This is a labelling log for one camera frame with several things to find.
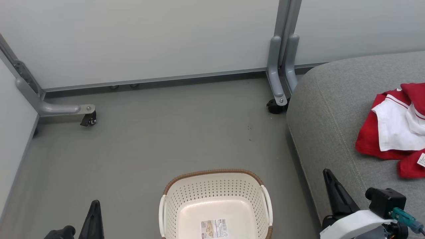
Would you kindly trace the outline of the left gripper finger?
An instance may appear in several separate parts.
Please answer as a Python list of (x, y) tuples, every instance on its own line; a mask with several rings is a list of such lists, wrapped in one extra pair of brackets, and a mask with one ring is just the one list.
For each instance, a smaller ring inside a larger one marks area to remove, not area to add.
[(95, 239), (104, 239), (104, 228), (102, 221), (101, 205), (99, 200), (95, 200)]
[(79, 239), (97, 239), (97, 200), (91, 202), (88, 214), (83, 223), (83, 227), (79, 234)]

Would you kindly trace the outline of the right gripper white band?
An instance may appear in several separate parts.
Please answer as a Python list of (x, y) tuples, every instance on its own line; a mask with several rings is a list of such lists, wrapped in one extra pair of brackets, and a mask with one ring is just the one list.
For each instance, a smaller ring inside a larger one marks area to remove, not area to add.
[(322, 230), (321, 239), (352, 239), (382, 224), (394, 222), (394, 219), (383, 219), (370, 210), (360, 210), (330, 169), (323, 170), (323, 177), (332, 216), (334, 218), (344, 216), (344, 218)]

